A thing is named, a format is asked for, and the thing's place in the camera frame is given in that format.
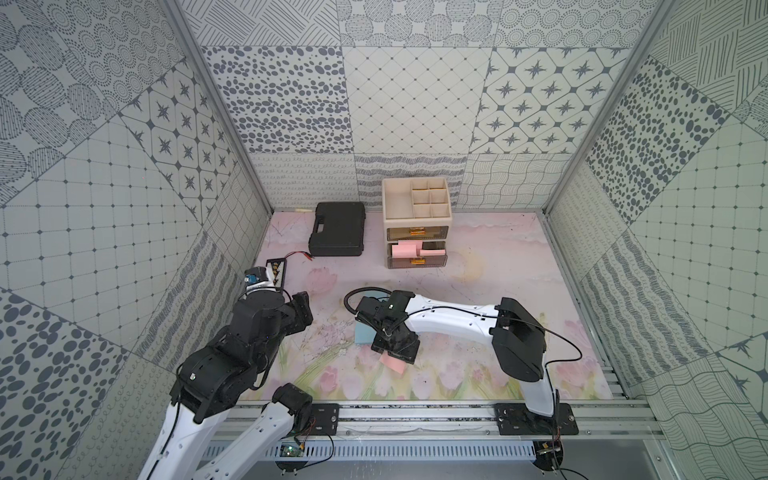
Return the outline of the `grey transparent drawer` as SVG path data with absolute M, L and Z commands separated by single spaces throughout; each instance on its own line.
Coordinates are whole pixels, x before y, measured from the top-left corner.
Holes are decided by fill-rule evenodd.
M 388 228 L 386 230 L 386 238 L 391 242 L 404 240 L 444 240 L 448 235 L 448 231 L 448 226 Z

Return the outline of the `beige desk organizer cabinet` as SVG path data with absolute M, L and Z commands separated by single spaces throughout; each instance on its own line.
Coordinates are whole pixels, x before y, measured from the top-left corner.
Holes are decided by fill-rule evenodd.
M 385 178 L 381 198 L 385 229 L 426 229 L 453 224 L 445 177 Z

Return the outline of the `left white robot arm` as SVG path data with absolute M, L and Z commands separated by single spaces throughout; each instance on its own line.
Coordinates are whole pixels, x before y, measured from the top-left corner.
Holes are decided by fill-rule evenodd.
M 240 479 L 284 438 L 305 433 L 312 397 L 291 383 L 238 438 L 207 464 L 210 440 L 240 396 L 261 388 L 285 337 L 313 322 L 309 296 L 255 290 L 239 299 L 229 324 L 177 369 L 171 401 L 142 479 Z

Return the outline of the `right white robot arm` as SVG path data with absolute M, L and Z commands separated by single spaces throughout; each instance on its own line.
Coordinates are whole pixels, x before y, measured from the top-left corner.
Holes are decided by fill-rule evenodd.
M 371 349 L 407 364 L 418 355 L 421 333 L 436 333 L 490 346 L 500 369 L 520 383 L 532 415 L 552 418 L 557 395 L 545 367 L 546 329 L 516 300 L 497 305 L 463 305 L 433 300 L 411 291 L 369 287 L 349 292 L 344 307 L 376 335 Z

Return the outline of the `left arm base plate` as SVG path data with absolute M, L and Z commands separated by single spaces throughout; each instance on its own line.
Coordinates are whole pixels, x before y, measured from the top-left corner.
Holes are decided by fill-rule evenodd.
M 312 404 L 303 408 L 294 420 L 290 436 L 335 436 L 340 417 L 338 403 Z

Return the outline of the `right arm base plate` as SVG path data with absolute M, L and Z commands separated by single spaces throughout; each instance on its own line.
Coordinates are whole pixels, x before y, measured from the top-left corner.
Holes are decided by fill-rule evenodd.
M 522 403 L 496 403 L 493 413 L 502 436 L 575 436 L 579 434 L 573 409 L 557 403 L 552 417 L 530 412 Z

